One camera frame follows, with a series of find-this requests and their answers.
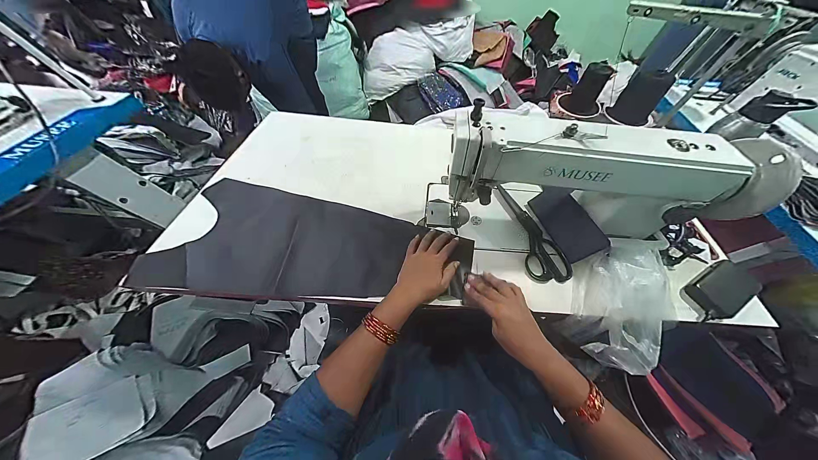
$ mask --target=sewing machine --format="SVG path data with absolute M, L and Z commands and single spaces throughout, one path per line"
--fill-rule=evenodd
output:
M 488 205 L 495 186 L 526 183 L 570 188 L 605 234 L 645 238 L 694 217 L 758 215 L 785 200 L 800 177 L 799 160 L 771 140 L 730 143 L 714 134 L 483 113 L 477 105 L 456 116 L 451 212 L 427 224 L 458 228 L 468 221 L 464 203 Z

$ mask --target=wall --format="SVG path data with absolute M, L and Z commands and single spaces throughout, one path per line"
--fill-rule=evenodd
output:
M 560 15 L 556 31 L 559 43 L 582 54 L 582 62 L 618 61 L 625 33 L 629 0 L 474 0 L 481 6 L 479 20 L 511 19 L 521 27 L 549 9 Z M 628 27 L 622 51 L 640 56 L 662 28 L 661 20 L 635 18 Z

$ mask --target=black-handled scissors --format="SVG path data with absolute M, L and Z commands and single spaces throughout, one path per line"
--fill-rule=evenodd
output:
M 509 192 L 507 192 L 505 188 L 498 185 L 497 191 L 500 192 L 500 198 L 508 205 L 509 210 L 514 214 L 517 222 L 519 222 L 526 233 L 528 233 L 528 254 L 525 256 L 525 272 L 531 279 L 538 282 L 548 282 L 552 279 L 556 282 L 566 282 L 571 279 L 573 276 L 571 263 L 565 258 L 565 254 L 563 254 L 560 248 L 557 247 L 553 241 L 545 238 L 537 222 L 517 204 L 517 201 L 509 195 Z M 560 270 L 557 264 L 554 263 L 554 260 L 551 258 L 552 253 L 548 252 L 546 246 L 553 250 L 553 255 L 560 258 L 564 266 L 563 270 Z M 530 264 L 534 260 L 540 265 L 542 273 L 535 273 L 531 270 Z

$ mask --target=thread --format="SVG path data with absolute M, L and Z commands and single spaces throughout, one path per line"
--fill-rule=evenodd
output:
M 592 62 L 570 94 L 560 99 L 565 111 L 581 116 L 593 116 L 599 112 L 596 98 L 605 83 L 614 74 L 614 68 L 604 62 Z
M 676 77 L 665 70 L 637 71 L 619 95 L 616 104 L 607 110 L 608 116 L 622 124 L 644 126 Z

